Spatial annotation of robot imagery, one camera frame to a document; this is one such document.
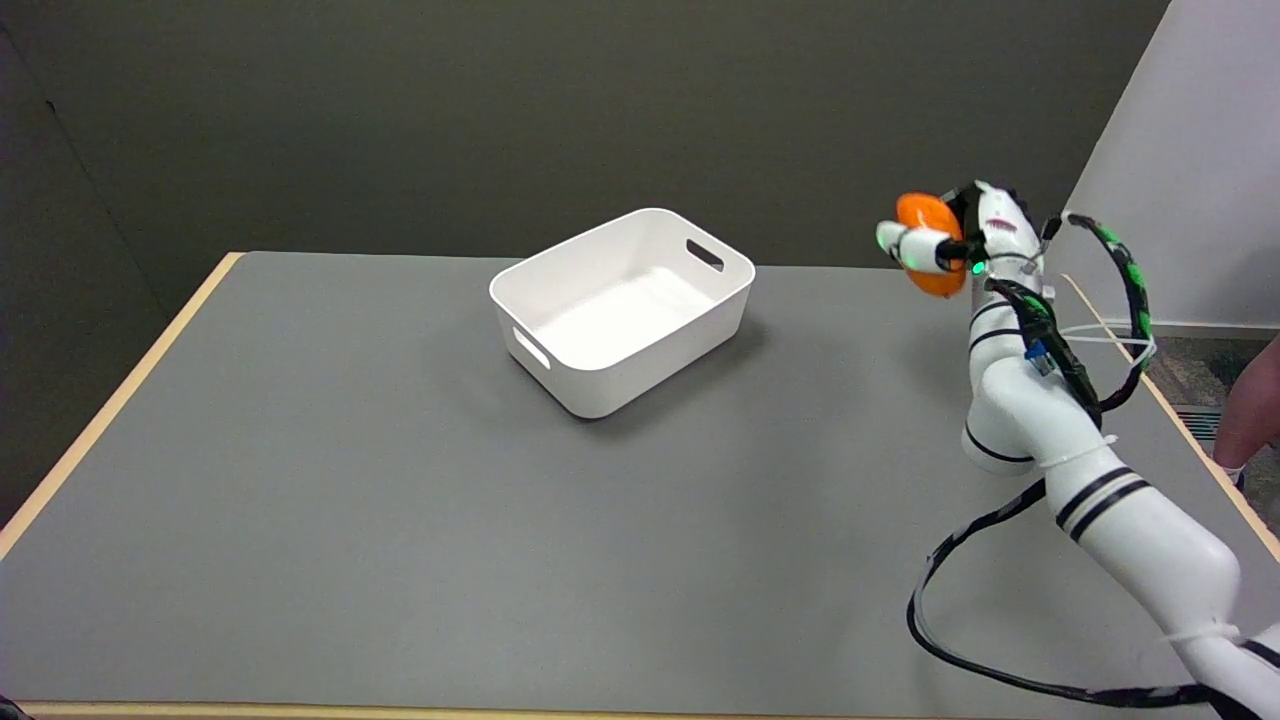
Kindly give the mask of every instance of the orange object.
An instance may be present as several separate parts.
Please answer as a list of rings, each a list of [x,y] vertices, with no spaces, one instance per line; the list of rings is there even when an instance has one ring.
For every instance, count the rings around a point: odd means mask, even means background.
[[[937,196],[923,192],[908,192],[897,199],[897,222],[910,228],[942,231],[955,242],[960,242],[964,237],[960,222],[956,220],[951,208]],[[951,297],[960,292],[968,279],[961,260],[951,260],[951,272],[945,275],[906,270],[906,277],[911,278],[916,287],[937,297]]]

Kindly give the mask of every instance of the gray table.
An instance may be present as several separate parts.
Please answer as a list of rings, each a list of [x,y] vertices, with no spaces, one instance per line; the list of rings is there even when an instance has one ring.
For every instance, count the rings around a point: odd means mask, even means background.
[[[234,260],[5,529],[0,692],[47,716],[1123,715],[906,633],[925,553],[1027,484],[960,454],[965,301],[762,268],[737,337],[582,423],[503,348],[485,287],[508,260]],[[1087,322],[1060,284],[1062,320]],[[1100,384],[1124,370],[1079,351]],[[1256,632],[1280,615],[1274,538],[1160,402],[1139,389],[1108,429],[1239,553]],[[936,582],[945,641],[1043,679],[1187,678],[1047,511],[988,534]],[[1172,716],[1208,715],[1144,715]]]

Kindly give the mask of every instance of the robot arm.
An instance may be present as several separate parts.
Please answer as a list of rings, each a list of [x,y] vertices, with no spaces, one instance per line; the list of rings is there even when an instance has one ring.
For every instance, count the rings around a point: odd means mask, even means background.
[[[974,281],[964,451],[993,474],[1039,469],[1056,524],[1151,614],[1192,676],[1220,693],[1219,712],[1280,720],[1280,624],[1234,637],[1235,555],[1126,466],[1061,369],[1029,351],[1016,309],[988,281],[1044,291],[1043,241],[1016,197],[974,187],[966,214],[989,260]],[[902,223],[877,227],[881,247],[916,272],[947,272],[952,240]]]

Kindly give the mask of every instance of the white plastic bin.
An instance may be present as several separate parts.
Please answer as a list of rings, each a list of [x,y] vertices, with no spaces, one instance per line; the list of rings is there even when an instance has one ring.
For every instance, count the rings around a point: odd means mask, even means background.
[[[570,413],[603,418],[733,337],[755,265],[644,209],[489,283],[507,350]]]

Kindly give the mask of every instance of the wooden table edge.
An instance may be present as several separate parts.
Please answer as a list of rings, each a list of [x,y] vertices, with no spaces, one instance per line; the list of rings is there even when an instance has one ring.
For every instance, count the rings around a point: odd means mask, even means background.
[[[133,393],[138,389],[138,386],[142,384],[142,380],[147,379],[152,368],[155,368],[156,364],[160,363],[160,359],[164,357],[164,354],[169,350],[169,346],[173,345],[173,341],[182,334],[187,323],[191,322],[191,318],[196,315],[200,306],[204,305],[205,300],[207,300],[214,292],[218,283],[227,277],[232,265],[234,265],[236,261],[243,255],[243,252],[228,252],[223,256],[223,259],[214,268],[214,272],[205,278],[205,282],[200,284],[196,293],[191,296],[191,300],[183,305],[178,315],[174,316],[172,323],[169,323],[169,327],[160,333],[160,337],[151,345],[147,354],[142,356],[142,360],[138,360],[138,364],[133,366],[133,370],[131,370],[128,377],[124,378],[120,387],[115,388],[115,392],[111,393],[111,397],[108,398],[106,404],[102,405],[96,415],[93,415],[93,419],[88,421],[88,425],[84,427],[72,446],[67,448],[67,452],[64,452],[61,459],[58,460],[54,469],[45,475],[45,479],[42,479],[38,486],[36,486],[36,489],[29,497],[27,497],[27,501],[22,503],[18,512],[9,519],[9,523],[6,523],[4,528],[0,528],[0,561],[4,561],[5,556],[9,555],[9,551],[13,550],[13,546],[18,542],[18,538],[22,537],[22,533],[27,532],[27,528],[36,521],[36,516],[40,515],[40,511],[49,505],[49,501],[52,500],[54,495],[63,487],[63,483],[67,482],[68,475],[72,474],[76,465],[78,465],[88,450],[93,447],[93,443],[97,442],[97,438],[102,436],[106,427],[110,425],[111,420],[114,420],[120,413],[124,404],[133,397]]]
[[[151,346],[151,350],[138,361],[129,375],[124,379],[115,393],[99,410],[88,427],[76,438],[70,448],[54,465],[36,491],[27,498],[27,502],[18,510],[8,525],[0,528],[0,561],[4,560],[9,550],[22,533],[31,527],[40,511],[49,503],[54,493],[63,486],[76,465],[88,452],[90,447],[97,442],[106,427],[115,419],[133,392],[142,384],[151,369],[156,366],[169,346],[182,333],[191,322],[191,318],[200,310],[205,300],[214,292],[218,284],[227,277],[232,266],[239,260],[243,252],[229,252],[214,268],[212,273],[205,278],[196,293],[187,301],[182,311],[169,323],[169,327],[160,334],[160,338]],[[1102,316],[1089,301],[1080,286],[1069,275],[1062,278],[1071,286],[1076,296],[1084,302],[1089,313],[1102,323]],[[1107,334],[1115,338],[1110,328]],[[1130,359],[1124,346],[1116,345],[1125,359]],[[1172,406],[1165,398],[1160,388],[1143,375],[1143,384],[1156,397],[1156,402],[1164,409],[1169,420],[1179,429],[1187,443],[1196,451],[1204,468],[1217,479],[1222,492],[1228,495],[1231,503],[1244,518],[1245,523],[1257,533],[1258,539],[1271,551],[1271,555],[1280,562],[1280,541],[1267,529],[1258,518],[1244,496],[1231,483],[1210,457],[1204,448],[1192,437],[1190,432],[1178,419]],[[721,720],[722,715],[664,715],[641,712],[544,712],[544,711],[497,711],[497,710],[434,710],[434,708],[407,708],[407,707],[340,707],[340,706],[312,706],[312,705],[253,705],[253,703],[188,703],[188,702],[41,702],[19,701],[23,710],[32,717],[40,720],[118,720],[120,717],[145,717],[148,720],[205,720],[205,719],[236,719],[236,720],[653,720],[672,717],[680,720]],[[788,720],[797,720],[803,716],[787,716]],[[847,717],[845,720],[886,720],[873,717]],[[931,719],[899,719],[899,720],[931,720]]]

